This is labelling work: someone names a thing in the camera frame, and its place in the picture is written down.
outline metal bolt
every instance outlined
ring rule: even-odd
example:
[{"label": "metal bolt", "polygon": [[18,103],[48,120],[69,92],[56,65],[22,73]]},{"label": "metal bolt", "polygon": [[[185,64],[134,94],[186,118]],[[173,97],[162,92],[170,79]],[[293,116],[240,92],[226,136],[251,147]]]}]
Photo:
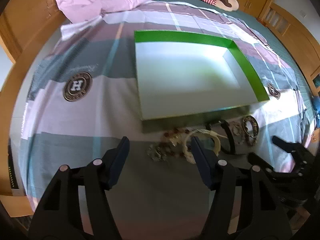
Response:
[{"label": "metal bolt", "polygon": [[259,166],[254,165],[254,166],[252,166],[252,170],[255,171],[255,172],[259,172],[261,169],[260,169]]},{"label": "metal bolt", "polygon": [[227,165],[227,161],[226,160],[218,160],[218,164],[220,166],[226,166]]},{"label": "metal bolt", "polygon": [[102,159],[95,159],[95,160],[93,161],[93,165],[99,166],[99,165],[101,165],[101,164],[102,164]]},{"label": "metal bolt", "polygon": [[60,171],[66,171],[68,169],[68,166],[67,165],[62,165],[60,166],[59,170]]}]

